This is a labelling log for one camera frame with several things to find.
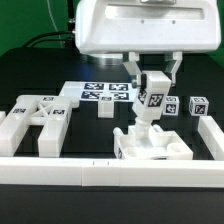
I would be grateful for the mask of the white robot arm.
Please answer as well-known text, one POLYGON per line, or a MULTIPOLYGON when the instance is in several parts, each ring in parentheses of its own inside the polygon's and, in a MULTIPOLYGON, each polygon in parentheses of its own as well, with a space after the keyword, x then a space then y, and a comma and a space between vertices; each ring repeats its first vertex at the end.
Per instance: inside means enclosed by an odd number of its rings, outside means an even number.
POLYGON ((80 0, 75 44, 97 62, 123 61, 131 75, 142 54, 163 54, 176 79, 185 53, 216 50, 221 43, 217 0, 80 0))

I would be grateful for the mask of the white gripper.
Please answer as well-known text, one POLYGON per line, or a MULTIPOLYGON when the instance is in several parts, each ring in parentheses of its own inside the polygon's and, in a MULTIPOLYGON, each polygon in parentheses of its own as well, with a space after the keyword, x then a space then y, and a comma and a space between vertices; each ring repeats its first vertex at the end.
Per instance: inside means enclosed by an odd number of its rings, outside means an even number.
POLYGON ((171 52, 165 73, 175 86, 182 52, 221 43, 217 0, 80 0, 75 43, 83 54, 124 53, 133 88, 141 86, 139 54, 171 52))

